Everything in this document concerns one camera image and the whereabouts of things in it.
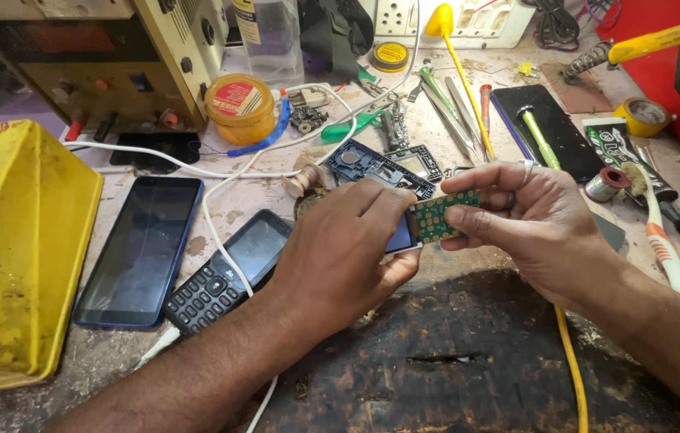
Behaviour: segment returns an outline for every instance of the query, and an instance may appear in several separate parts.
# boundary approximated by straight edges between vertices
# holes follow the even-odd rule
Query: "black smartphone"
[[[134,181],[75,305],[74,323],[158,324],[201,192],[200,179],[145,176]]]
[[[532,105],[536,123],[551,145],[562,170],[577,181],[586,181],[599,174],[605,166],[546,87],[535,84],[494,89],[490,96],[527,159],[547,166],[535,137],[517,115],[521,107]]]
[[[253,291],[270,279],[290,234],[289,223],[263,209],[225,242],[227,253],[244,272]],[[194,335],[248,298],[244,283],[217,250],[174,290],[163,304],[163,312],[182,334]]]

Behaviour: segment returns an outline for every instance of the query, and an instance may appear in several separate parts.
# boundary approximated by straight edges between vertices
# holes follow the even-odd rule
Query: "wooden workbench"
[[[581,38],[586,48],[595,42],[593,34]],[[444,50],[422,49],[414,60],[415,70],[428,57],[439,82],[448,75],[459,81],[445,54]],[[513,50],[462,50],[459,56],[470,68],[469,80],[478,94],[482,84],[494,88],[548,85],[545,77],[521,77],[516,72],[519,63],[567,64],[576,53],[541,50],[526,36]],[[228,50],[223,72],[240,71],[243,64],[241,49]],[[382,77],[383,85],[391,85],[402,74],[376,75]],[[608,72],[599,67],[590,75],[613,106],[642,95],[623,70]],[[398,91],[408,93],[418,81],[413,74]],[[341,96],[352,107],[370,99],[356,85],[346,86]],[[414,104],[407,103],[407,107],[412,144],[427,145],[442,169],[467,165],[425,95],[420,95]],[[333,116],[342,113],[336,102],[328,110]],[[572,118],[580,127],[585,118],[609,116],[610,113],[598,113]],[[299,136],[289,128],[282,140]],[[381,149],[382,137],[380,131],[367,129],[357,140]],[[212,126],[201,138],[218,150],[226,149]],[[501,159],[514,161],[522,157],[494,107],[491,140]],[[675,162],[680,143],[666,133],[651,142],[660,172],[680,192],[680,162]],[[268,152],[253,171],[288,171],[298,156],[316,159],[329,149],[301,143]],[[76,154],[92,166],[103,167],[109,152],[85,150]],[[206,170],[233,172],[249,158],[202,156],[197,165]],[[110,172],[81,285],[134,181],[132,172]],[[183,171],[175,173],[188,175]],[[207,180],[207,188],[215,182],[219,180]],[[626,239],[619,252],[665,283],[645,238],[644,212],[620,198],[605,205],[587,202],[593,211],[625,229]],[[262,208],[293,220],[293,205],[278,180],[239,180],[211,197],[210,212],[220,236],[227,239]],[[680,237],[668,222],[666,231],[680,251]],[[177,280],[184,281],[215,249],[199,210]],[[593,430],[680,429],[679,400],[586,320],[574,314],[569,314],[568,320]],[[0,432],[38,431],[49,419],[128,374],[168,327],[164,323],[140,332],[71,325],[55,376],[35,386],[0,391]],[[252,400],[231,421],[229,429],[245,431],[247,418],[256,408],[257,401]],[[329,338],[281,375],[257,431],[575,431],[576,425],[575,396],[552,306],[520,279],[510,258],[494,247],[448,253],[437,245],[428,245],[418,276],[378,314]]]

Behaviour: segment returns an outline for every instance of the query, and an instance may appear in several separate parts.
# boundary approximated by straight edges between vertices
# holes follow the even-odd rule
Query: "brush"
[[[656,253],[658,261],[661,262],[663,270],[666,271],[666,276],[669,278],[672,289],[680,292],[680,255],[669,241],[666,232],[663,231],[663,220],[661,219],[661,210],[658,206],[656,194],[653,191],[653,183],[650,182],[650,176],[645,171],[645,167],[634,162],[624,162],[621,164],[621,170],[631,180],[631,187],[629,193],[633,196],[642,194],[647,200],[647,227],[645,233],[647,234],[647,241]]]

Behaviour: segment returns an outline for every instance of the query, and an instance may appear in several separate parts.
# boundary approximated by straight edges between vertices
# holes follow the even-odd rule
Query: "phone screen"
[[[134,326],[157,320],[201,185],[183,178],[134,182],[85,286],[76,320]]]
[[[248,281],[254,278],[279,255],[287,237],[271,227],[265,220],[255,222],[248,227],[243,236],[227,249],[230,257],[236,262]]]

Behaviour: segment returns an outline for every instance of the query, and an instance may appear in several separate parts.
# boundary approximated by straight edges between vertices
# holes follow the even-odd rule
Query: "blue tape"
[[[247,153],[257,152],[258,150],[265,149],[266,147],[275,143],[276,140],[281,138],[281,136],[284,134],[284,131],[287,130],[287,126],[289,125],[289,116],[290,115],[291,115],[291,105],[289,105],[288,99],[284,99],[284,102],[281,103],[281,115],[278,118],[278,122],[276,123],[276,127],[273,128],[273,131],[267,137],[263,138],[262,140],[260,140],[257,143],[254,143],[251,146],[244,147],[243,149],[229,150],[227,152],[227,155],[228,156],[246,155]]]

